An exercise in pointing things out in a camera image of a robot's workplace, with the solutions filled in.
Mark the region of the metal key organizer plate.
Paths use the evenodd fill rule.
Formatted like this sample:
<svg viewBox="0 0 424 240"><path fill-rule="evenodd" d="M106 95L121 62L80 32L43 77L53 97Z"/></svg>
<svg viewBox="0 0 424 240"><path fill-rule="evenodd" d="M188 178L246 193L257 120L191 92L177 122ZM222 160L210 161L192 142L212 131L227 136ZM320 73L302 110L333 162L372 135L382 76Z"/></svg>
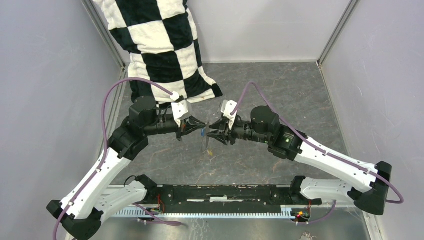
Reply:
<svg viewBox="0 0 424 240"><path fill-rule="evenodd" d="M203 153L203 152L205 152L205 151L207 151L208 150L208 148L209 148L209 137L208 137L208 133L210 132L210 123L208 122L208 123L206 123L206 126L205 126L205 128L206 128L206 133L205 133L205 136L204 137L202 137L202 140L201 140L201 147L200 147L200 151Z"/></svg>

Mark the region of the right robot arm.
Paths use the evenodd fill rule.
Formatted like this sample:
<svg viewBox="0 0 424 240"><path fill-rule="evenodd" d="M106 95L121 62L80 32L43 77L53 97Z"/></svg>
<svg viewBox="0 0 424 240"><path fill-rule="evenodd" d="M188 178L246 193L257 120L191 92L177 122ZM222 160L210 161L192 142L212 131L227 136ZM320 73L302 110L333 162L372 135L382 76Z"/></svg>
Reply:
<svg viewBox="0 0 424 240"><path fill-rule="evenodd" d="M307 199L346 201L369 214L384 214L390 164L360 161L325 147L305 133L281 124L279 116L268 106L255 107L249 121L231 116L234 105L232 101L227 105L220 120L210 126L208 137L224 145L234 145L236 140L267 144L268 152L277 158L309 165L335 177L297 176L288 191L293 203L302 204Z"/></svg>

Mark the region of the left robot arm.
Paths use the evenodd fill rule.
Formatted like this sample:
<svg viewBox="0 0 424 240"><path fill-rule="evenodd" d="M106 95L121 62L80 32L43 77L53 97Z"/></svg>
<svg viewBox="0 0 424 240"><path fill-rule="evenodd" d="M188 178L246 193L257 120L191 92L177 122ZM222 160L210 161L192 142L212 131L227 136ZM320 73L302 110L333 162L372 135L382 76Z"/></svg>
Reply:
<svg viewBox="0 0 424 240"><path fill-rule="evenodd" d="M149 136L175 133L181 140L206 124L191 114L187 100L174 102L171 114L161 114L153 97L141 96L107 141L106 150L81 182L62 200L52 200L47 210L76 240L89 240L110 217L134 203L153 203L157 190L137 177L126 187L103 197L112 180L145 149Z"/></svg>

